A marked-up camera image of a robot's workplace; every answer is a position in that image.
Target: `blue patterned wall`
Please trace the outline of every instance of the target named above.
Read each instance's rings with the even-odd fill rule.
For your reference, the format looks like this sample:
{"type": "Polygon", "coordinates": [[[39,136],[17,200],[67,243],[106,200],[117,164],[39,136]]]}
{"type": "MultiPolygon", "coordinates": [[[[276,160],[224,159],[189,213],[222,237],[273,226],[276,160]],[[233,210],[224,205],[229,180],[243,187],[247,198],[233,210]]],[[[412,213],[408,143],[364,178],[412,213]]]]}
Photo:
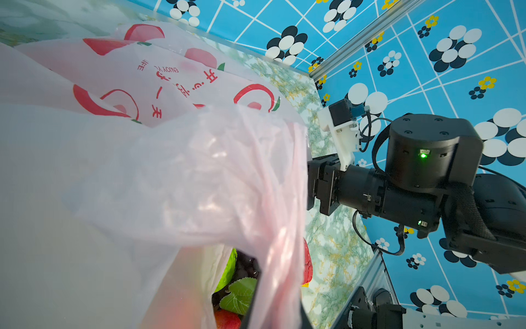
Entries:
{"type": "MultiPolygon", "coordinates": [[[[318,81],[318,92],[324,106],[369,95],[371,112],[390,119],[407,112],[466,118],[485,140],[481,163],[526,184],[525,31],[522,0],[427,0],[373,40],[376,49],[365,45],[318,81]]],[[[372,135],[385,127],[375,123],[372,135]]],[[[357,160],[372,165],[370,152],[357,160]]],[[[398,250],[394,223],[373,217],[364,224],[373,242],[398,250]]],[[[526,315],[526,283],[446,251],[442,227],[426,239],[412,229],[404,237],[402,256],[385,255],[402,305],[444,316],[526,315]]]]}
{"type": "Polygon", "coordinates": [[[305,72],[398,0],[131,0],[305,72]]]}

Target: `green leaf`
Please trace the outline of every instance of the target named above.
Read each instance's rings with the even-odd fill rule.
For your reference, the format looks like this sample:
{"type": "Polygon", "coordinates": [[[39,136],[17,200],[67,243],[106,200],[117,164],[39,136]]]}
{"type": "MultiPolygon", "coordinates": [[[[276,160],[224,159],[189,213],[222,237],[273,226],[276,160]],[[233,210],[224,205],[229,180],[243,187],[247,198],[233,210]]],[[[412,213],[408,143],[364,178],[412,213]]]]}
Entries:
{"type": "Polygon", "coordinates": [[[230,253],[230,258],[228,259],[227,267],[225,268],[225,271],[223,272],[223,275],[221,279],[219,280],[219,283],[217,285],[215,292],[218,292],[221,289],[223,289],[230,282],[230,280],[232,280],[232,277],[234,276],[234,271],[236,270],[236,260],[237,260],[237,251],[234,248],[232,249],[232,252],[230,253]]]}
{"type": "Polygon", "coordinates": [[[241,315],[247,314],[252,298],[254,297],[257,282],[256,279],[251,277],[244,277],[235,281],[228,287],[230,294],[223,297],[219,302],[219,306],[223,310],[241,315]]]}
{"type": "Polygon", "coordinates": [[[239,296],[253,296],[258,281],[252,277],[244,277],[232,283],[228,290],[239,296]]]}
{"type": "Polygon", "coordinates": [[[278,96],[278,101],[276,102],[276,105],[275,105],[274,108],[272,109],[272,112],[274,112],[275,110],[278,109],[278,107],[279,107],[279,103],[281,103],[281,98],[278,96]]]}

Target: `white plastic bag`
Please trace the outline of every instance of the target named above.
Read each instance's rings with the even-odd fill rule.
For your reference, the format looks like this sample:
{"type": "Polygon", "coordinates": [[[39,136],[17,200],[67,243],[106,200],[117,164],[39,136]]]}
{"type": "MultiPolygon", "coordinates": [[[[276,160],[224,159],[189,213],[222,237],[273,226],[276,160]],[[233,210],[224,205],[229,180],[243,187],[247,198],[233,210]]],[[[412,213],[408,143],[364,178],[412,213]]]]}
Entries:
{"type": "MultiPolygon", "coordinates": [[[[11,306],[9,316],[18,315],[13,323],[214,328],[210,297],[230,254],[231,248],[224,245],[229,245],[257,257],[262,268],[250,327],[297,327],[307,178],[306,128],[297,113],[262,81],[227,70],[210,71],[153,42],[97,40],[102,40],[101,48],[95,47],[100,53],[110,51],[100,55],[93,41],[89,45],[72,39],[17,48],[41,65],[0,45],[0,104],[9,113],[0,130],[10,133],[0,142],[2,168],[9,168],[0,173],[0,181],[9,182],[5,186],[12,189],[2,190],[1,217],[28,223],[26,227],[48,223],[68,237],[59,241],[60,250],[71,250],[58,258],[43,255],[31,268],[49,277],[71,273],[71,284],[64,286],[72,293],[64,289],[49,294],[40,285],[29,291],[19,276],[2,275],[19,289],[4,294],[20,299],[11,306]],[[169,76],[166,67],[179,68],[169,76]],[[216,80],[207,79],[210,72],[216,80]],[[179,87],[200,75],[201,87],[183,94],[179,87]],[[205,86],[207,93],[200,94],[205,86]],[[158,90],[166,93],[160,96],[158,90]],[[24,138],[8,138],[14,132],[24,138]],[[48,152],[34,149],[35,144],[45,145],[48,152]],[[16,166],[10,163],[13,158],[19,158],[16,166]],[[34,174],[26,177],[21,171],[28,168],[34,174]],[[18,183],[47,191],[51,199],[44,198],[49,208],[45,218],[37,218],[42,204],[17,191],[18,183]],[[60,203],[61,197],[72,213],[60,203]],[[65,228],[64,223],[69,227],[75,221],[72,215],[103,235],[80,224],[75,230],[65,228]],[[86,248],[96,249],[96,256],[83,265],[86,248]],[[71,260],[109,277],[90,281],[82,271],[68,269],[71,260]],[[113,290],[115,283],[108,285],[112,280],[122,282],[126,293],[113,290]],[[101,293],[87,304],[80,302],[89,291],[101,293]],[[25,298],[31,295],[58,305],[48,310],[52,316],[21,316],[25,298]],[[104,303],[109,296],[114,311],[104,303]]],[[[38,245],[13,248],[16,241],[30,241],[32,233],[9,223],[0,230],[6,235],[4,264],[10,273],[18,273],[25,268],[23,255],[34,253],[38,245]]],[[[41,245],[59,243],[45,231],[38,235],[41,245]]]]}

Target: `black cable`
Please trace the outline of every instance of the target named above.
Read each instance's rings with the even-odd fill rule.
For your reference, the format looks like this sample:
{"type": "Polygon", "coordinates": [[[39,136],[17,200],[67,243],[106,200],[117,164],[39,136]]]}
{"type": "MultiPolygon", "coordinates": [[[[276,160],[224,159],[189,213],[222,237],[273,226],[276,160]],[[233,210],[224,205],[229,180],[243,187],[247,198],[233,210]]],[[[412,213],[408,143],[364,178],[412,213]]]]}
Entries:
{"type": "Polygon", "coordinates": [[[380,248],[376,244],[369,243],[369,241],[367,241],[366,239],[364,239],[363,236],[361,236],[360,232],[358,232],[358,229],[356,228],[356,215],[358,215],[358,210],[356,210],[355,213],[352,215],[352,228],[355,229],[356,234],[358,234],[358,236],[360,237],[360,239],[362,239],[362,241],[364,241],[365,243],[370,245],[373,249],[378,249],[380,252],[383,252],[383,253],[386,253],[386,254],[389,254],[389,255],[400,256],[401,254],[403,254],[403,252],[406,249],[406,244],[405,244],[405,241],[403,239],[404,226],[402,224],[398,225],[398,232],[397,232],[398,233],[397,234],[398,235],[398,243],[400,244],[400,250],[398,250],[395,253],[392,253],[392,252],[388,252],[388,251],[380,248]]]}
{"type": "MultiPolygon", "coordinates": [[[[385,121],[389,121],[389,122],[393,122],[393,120],[390,120],[390,119],[387,119],[387,118],[376,118],[374,119],[373,121],[371,121],[371,125],[374,121],[377,121],[377,120],[385,120],[385,121]]],[[[363,132],[365,131],[365,129],[367,129],[367,127],[369,127],[369,124],[367,124],[363,130],[361,131],[361,134],[363,135],[363,132]]]]}
{"type": "Polygon", "coordinates": [[[361,149],[360,148],[360,152],[365,152],[367,151],[367,147],[369,146],[369,142],[371,141],[371,128],[372,128],[372,121],[371,121],[371,112],[370,111],[367,111],[367,121],[369,122],[367,125],[370,126],[369,127],[369,134],[367,136],[367,143],[365,144],[365,148],[364,149],[361,149]]]}
{"type": "Polygon", "coordinates": [[[481,168],[482,170],[485,170],[487,172],[490,172],[490,173],[493,173],[495,175],[499,175],[499,176],[502,176],[502,177],[506,177],[507,179],[511,180],[512,182],[514,182],[518,187],[520,187],[521,189],[525,190],[526,191],[526,187],[524,187],[522,184],[520,184],[519,182],[516,182],[514,180],[512,180],[511,178],[501,174],[501,173],[498,173],[496,172],[495,170],[491,170],[491,169],[488,169],[486,167],[483,167],[483,166],[479,166],[479,168],[481,168]]]}

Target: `grapes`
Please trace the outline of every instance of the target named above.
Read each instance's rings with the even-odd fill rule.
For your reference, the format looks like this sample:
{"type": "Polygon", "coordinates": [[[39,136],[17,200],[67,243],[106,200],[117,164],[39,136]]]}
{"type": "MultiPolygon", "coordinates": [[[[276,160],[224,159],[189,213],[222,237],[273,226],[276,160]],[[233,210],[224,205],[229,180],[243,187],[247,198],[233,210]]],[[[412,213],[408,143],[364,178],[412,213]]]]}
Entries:
{"type": "Polygon", "coordinates": [[[247,267],[247,274],[249,277],[258,278],[259,272],[257,272],[253,267],[247,267]]]}
{"type": "Polygon", "coordinates": [[[240,251],[237,252],[237,262],[240,264],[241,267],[246,268],[246,267],[252,266],[254,259],[255,258],[245,255],[244,253],[240,251]]]}
{"type": "Polygon", "coordinates": [[[234,281],[237,281],[239,279],[242,279],[244,277],[247,277],[248,276],[248,273],[246,270],[240,268],[239,270],[235,271],[233,277],[232,277],[232,282],[234,281]]]}
{"type": "Polygon", "coordinates": [[[259,267],[258,261],[254,257],[250,257],[237,250],[236,270],[232,276],[232,280],[220,291],[212,295],[212,305],[214,307],[219,305],[219,302],[223,297],[228,295],[228,286],[233,282],[242,279],[244,277],[253,277],[257,279],[261,274],[261,268],[259,267]]]}
{"type": "Polygon", "coordinates": [[[261,267],[259,267],[258,260],[254,260],[254,269],[256,272],[261,273],[261,267]]]}

